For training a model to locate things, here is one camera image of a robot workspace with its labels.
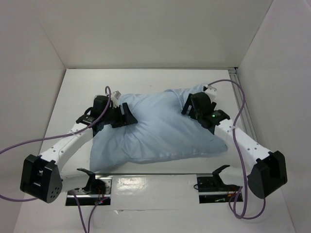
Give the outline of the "light blue pillowcase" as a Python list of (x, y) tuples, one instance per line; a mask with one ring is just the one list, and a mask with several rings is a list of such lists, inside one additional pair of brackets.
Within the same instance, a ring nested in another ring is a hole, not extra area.
[(227, 152), (225, 142), (182, 115), (189, 94), (203, 84), (149, 95), (121, 95), (137, 123), (118, 128), (105, 125), (93, 138), (91, 171), (112, 171), (126, 163), (150, 164), (189, 158), (215, 157)]

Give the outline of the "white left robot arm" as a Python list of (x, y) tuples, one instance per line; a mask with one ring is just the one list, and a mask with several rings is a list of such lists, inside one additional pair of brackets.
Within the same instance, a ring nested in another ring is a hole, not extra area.
[(23, 162), (21, 191), (46, 203), (55, 201), (60, 193), (76, 188), (86, 194), (103, 195), (105, 183), (97, 179), (94, 172), (85, 168), (73, 172), (62, 172), (62, 169), (105, 125), (118, 128), (138, 122), (127, 103), (119, 104), (119, 97), (119, 91), (96, 96), (93, 105), (76, 120), (67, 135), (40, 155), (27, 156)]

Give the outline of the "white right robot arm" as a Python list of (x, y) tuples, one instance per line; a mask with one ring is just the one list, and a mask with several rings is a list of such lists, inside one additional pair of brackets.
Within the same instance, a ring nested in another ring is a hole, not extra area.
[(215, 110), (216, 103), (206, 92), (189, 94), (181, 114), (189, 115), (228, 146), (238, 145), (245, 162), (252, 168), (247, 175), (251, 192), (264, 199), (287, 183), (285, 156), (280, 151), (272, 152), (261, 146), (240, 128), (222, 110)]

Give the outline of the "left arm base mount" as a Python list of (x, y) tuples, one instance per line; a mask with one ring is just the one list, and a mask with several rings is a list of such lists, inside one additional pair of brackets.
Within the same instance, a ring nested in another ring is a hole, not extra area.
[(112, 177), (96, 175), (96, 184), (91, 191), (75, 188), (67, 193), (66, 206), (77, 206), (74, 195), (81, 206), (108, 206), (111, 204)]

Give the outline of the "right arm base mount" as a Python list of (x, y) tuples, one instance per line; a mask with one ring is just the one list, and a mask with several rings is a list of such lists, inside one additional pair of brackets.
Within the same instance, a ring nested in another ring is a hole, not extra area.
[(211, 174), (197, 176), (197, 183), (193, 186), (198, 191), (199, 203), (225, 203), (231, 198), (234, 200), (235, 195), (240, 189), (236, 185), (223, 184)]

